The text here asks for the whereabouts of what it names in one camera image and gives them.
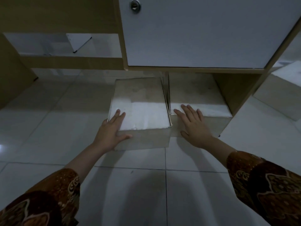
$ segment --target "sleeve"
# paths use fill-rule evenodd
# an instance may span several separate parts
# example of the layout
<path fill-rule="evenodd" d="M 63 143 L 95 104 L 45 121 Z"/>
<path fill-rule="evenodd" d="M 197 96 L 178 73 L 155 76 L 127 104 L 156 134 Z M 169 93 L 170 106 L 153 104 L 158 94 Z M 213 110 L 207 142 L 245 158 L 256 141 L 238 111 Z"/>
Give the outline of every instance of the sleeve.
<path fill-rule="evenodd" d="M 56 171 L 3 209 L 0 225 L 77 225 L 79 192 L 75 171 Z"/>
<path fill-rule="evenodd" d="M 235 194 L 271 225 L 301 225 L 301 176 L 246 152 L 232 152 L 227 168 Z"/>

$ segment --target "hand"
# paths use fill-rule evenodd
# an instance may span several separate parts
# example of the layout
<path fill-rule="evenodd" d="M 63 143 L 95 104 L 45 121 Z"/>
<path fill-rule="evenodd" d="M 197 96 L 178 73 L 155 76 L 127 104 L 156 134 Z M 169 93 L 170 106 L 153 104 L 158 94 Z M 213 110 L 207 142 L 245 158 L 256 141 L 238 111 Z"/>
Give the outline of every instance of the hand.
<path fill-rule="evenodd" d="M 113 150 L 121 141 L 132 138 L 132 135 L 116 135 L 117 131 L 121 127 L 124 117 L 126 116 L 125 112 L 121 115 L 119 114 L 120 110 L 118 109 L 109 122 L 107 119 L 102 122 L 92 143 L 92 146 L 103 154 Z"/>
<path fill-rule="evenodd" d="M 181 108 L 185 114 L 177 109 L 174 109 L 174 112 L 185 125 L 186 131 L 181 131 L 182 137 L 191 145 L 206 149 L 215 138 L 205 125 L 202 112 L 199 109 L 195 111 L 190 105 L 181 105 Z"/>

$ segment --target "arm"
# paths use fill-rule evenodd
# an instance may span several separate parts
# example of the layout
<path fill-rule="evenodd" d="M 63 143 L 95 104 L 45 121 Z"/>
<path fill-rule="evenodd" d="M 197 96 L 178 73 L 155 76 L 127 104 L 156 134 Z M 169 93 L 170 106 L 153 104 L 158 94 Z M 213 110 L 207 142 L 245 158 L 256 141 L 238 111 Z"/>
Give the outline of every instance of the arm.
<path fill-rule="evenodd" d="M 93 143 L 63 169 L 44 178 L 0 211 L 0 225 L 36 225 L 37 222 L 76 225 L 74 216 L 79 208 L 80 183 L 103 154 L 132 137 L 116 135 L 126 115 L 119 114 L 117 110 L 110 121 L 104 120 Z"/>
<path fill-rule="evenodd" d="M 236 151 L 211 135 L 200 110 L 189 105 L 181 107 L 185 114 L 175 110 L 186 129 L 181 135 L 228 169 L 240 201 L 271 225 L 301 225 L 301 176 L 258 156 Z"/>
<path fill-rule="evenodd" d="M 118 109 L 110 121 L 104 120 L 93 143 L 64 167 L 74 170 L 78 174 L 81 183 L 101 156 L 113 150 L 121 141 L 132 137 L 131 135 L 116 136 L 126 116 L 125 113 L 119 114 L 120 110 Z"/>

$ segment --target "cabinet door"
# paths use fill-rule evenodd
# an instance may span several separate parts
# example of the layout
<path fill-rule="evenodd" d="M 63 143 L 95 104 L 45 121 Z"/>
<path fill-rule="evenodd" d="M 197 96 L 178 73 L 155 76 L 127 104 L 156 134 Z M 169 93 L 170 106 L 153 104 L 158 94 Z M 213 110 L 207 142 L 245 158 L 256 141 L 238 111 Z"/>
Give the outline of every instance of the cabinet door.
<path fill-rule="evenodd" d="M 119 0 L 129 66 L 264 68 L 301 0 Z"/>

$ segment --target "brown patterned sleeve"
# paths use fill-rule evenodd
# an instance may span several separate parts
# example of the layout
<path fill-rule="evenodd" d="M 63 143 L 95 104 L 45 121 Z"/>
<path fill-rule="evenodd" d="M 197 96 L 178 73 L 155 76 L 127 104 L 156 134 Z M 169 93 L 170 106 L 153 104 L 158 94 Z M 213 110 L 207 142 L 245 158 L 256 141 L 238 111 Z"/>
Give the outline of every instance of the brown patterned sleeve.
<path fill-rule="evenodd" d="M 61 169 L 49 175 L 0 212 L 2 225 L 76 225 L 80 182 L 77 173 Z"/>
<path fill-rule="evenodd" d="M 227 168 L 235 194 L 271 225 L 301 225 L 301 176 L 247 152 L 232 152 Z"/>

